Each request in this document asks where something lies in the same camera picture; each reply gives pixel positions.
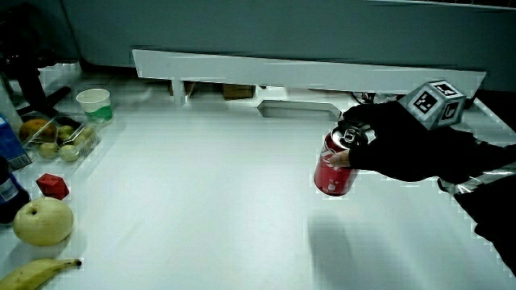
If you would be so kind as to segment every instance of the clear plastic box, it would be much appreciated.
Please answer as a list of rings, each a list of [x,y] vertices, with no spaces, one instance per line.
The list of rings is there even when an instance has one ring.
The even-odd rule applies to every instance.
[[[63,118],[72,119],[73,126],[63,125]],[[32,121],[35,126],[22,126],[19,137],[22,146],[34,162],[36,160],[63,160],[77,162],[86,157],[98,145],[99,125],[89,122],[84,114],[61,113],[54,118],[42,114],[23,116],[24,124]]]

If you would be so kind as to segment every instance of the gray wall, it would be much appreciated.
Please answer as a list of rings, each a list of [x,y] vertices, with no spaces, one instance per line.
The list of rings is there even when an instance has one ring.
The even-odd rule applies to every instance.
[[[60,1],[32,2],[54,20],[63,53],[76,56]],[[353,0],[62,3],[92,64],[132,67],[131,49],[149,48],[425,66],[486,71],[481,89],[516,92],[516,10]]]

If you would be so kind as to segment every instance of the blue bottle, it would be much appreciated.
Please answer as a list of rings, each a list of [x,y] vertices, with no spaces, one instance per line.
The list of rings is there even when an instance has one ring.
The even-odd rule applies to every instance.
[[[31,196],[9,171],[7,160],[0,155],[0,223],[15,219],[16,213],[31,201]]]

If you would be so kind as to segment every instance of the black cloth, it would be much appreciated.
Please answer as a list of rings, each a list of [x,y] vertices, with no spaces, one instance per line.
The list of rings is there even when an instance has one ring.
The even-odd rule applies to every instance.
[[[476,222],[475,233],[493,243],[501,259],[516,274],[516,176],[482,184],[471,193],[454,197]]]
[[[376,138],[366,147],[350,149],[351,167],[397,180],[411,182],[438,176],[461,184],[484,171],[516,161],[516,144],[499,147],[451,127],[427,130],[396,101],[352,107],[343,114],[342,122],[352,120],[369,124]],[[516,177],[512,176],[483,184],[472,193],[454,196],[477,223],[475,232],[493,243],[514,274],[515,187]]]

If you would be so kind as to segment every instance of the gloved hand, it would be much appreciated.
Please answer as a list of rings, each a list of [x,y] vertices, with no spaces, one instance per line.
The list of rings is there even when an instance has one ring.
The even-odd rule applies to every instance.
[[[340,122],[351,120],[369,124],[376,138],[368,146],[334,155],[332,164],[372,170],[403,181],[438,176],[452,183],[504,165],[502,147],[449,126],[427,130],[397,101],[354,106]]]

